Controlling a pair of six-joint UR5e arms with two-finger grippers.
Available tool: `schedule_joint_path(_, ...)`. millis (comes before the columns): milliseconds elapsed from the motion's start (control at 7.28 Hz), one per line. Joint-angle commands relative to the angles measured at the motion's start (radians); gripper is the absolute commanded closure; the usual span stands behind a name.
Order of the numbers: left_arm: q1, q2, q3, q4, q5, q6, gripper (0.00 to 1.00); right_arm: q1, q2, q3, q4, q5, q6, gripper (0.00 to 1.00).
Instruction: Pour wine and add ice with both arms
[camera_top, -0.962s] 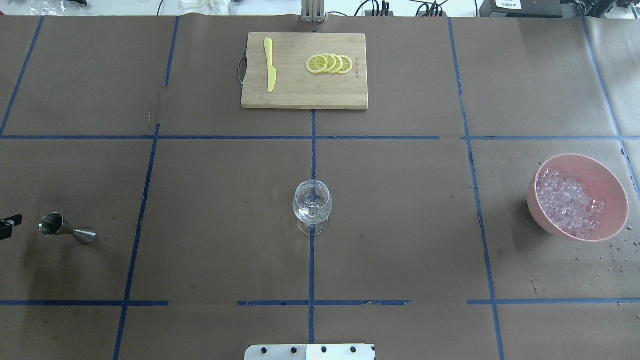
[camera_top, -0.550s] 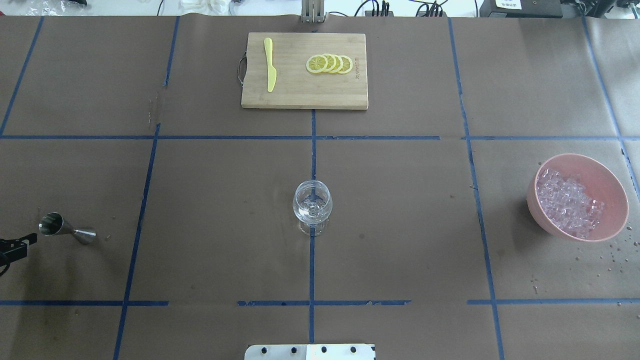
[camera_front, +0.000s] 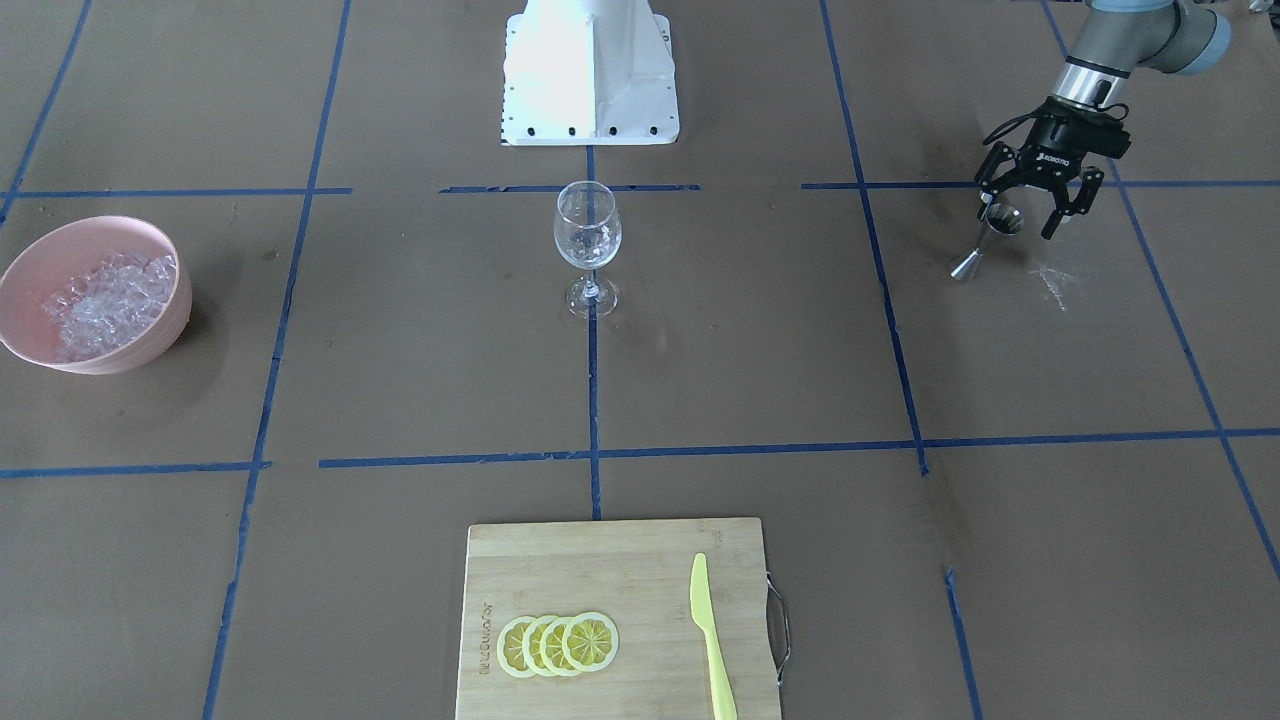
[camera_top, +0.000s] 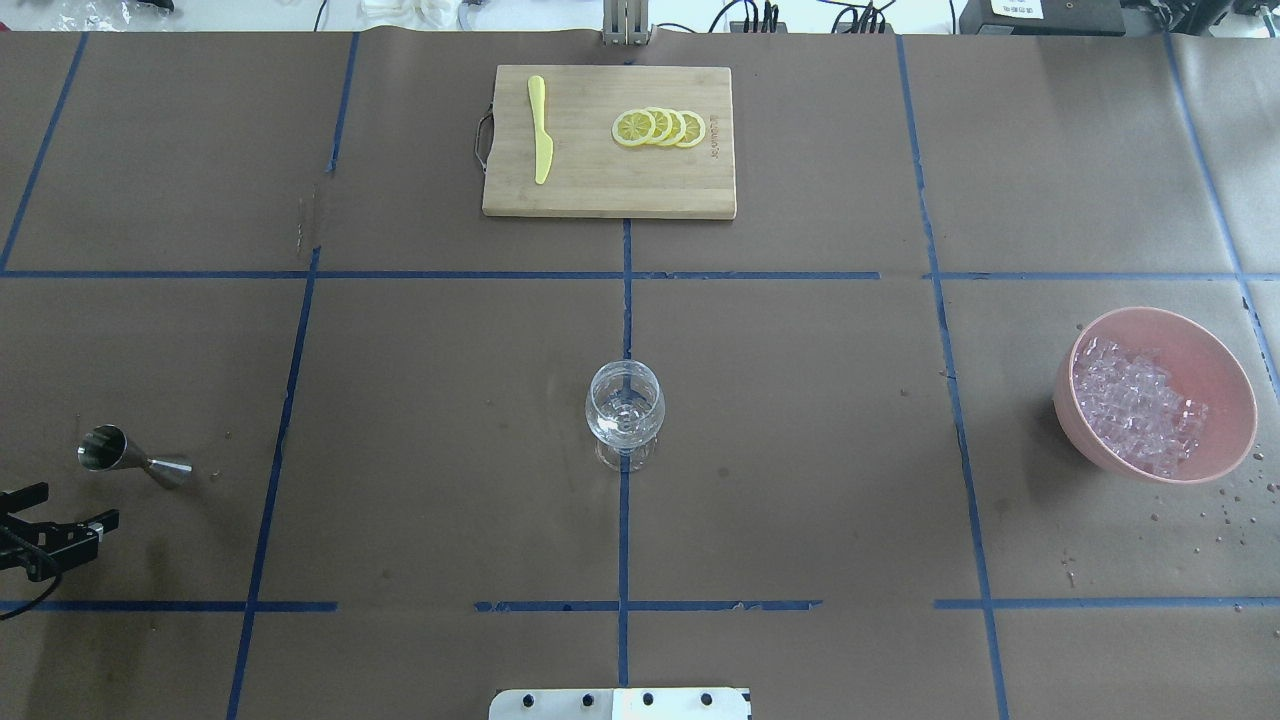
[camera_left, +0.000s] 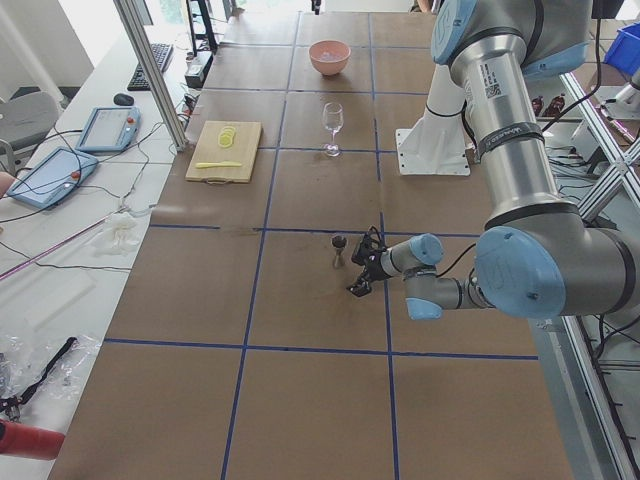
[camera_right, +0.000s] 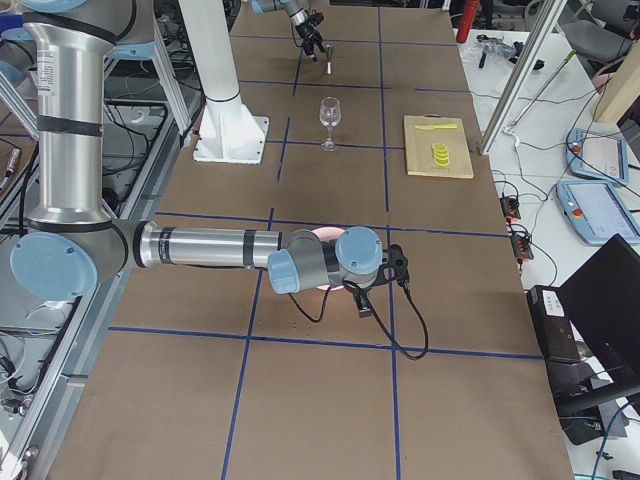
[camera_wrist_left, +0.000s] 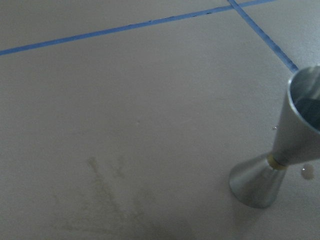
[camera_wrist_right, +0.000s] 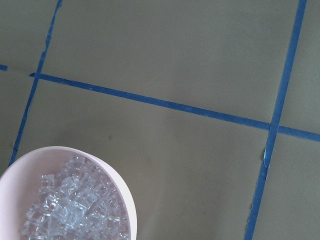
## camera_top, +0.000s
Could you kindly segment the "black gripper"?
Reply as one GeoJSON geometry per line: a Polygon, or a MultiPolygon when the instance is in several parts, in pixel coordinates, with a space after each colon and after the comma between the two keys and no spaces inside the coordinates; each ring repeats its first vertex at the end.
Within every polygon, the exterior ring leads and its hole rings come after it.
{"type": "MultiPolygon", "coordinates": [[[[49,501],[49,484],[33,483],[0,493],[0,509],[32,509],[49,501]]],[[[55,557],[17,530],[3,524],[3,569],[22,568],[29,582],[61,580],[58,561],[93,561],[106,533],[120,524],[120,512],[110,509],[83,521],[59,524],[55,530],[55,557]]]]}

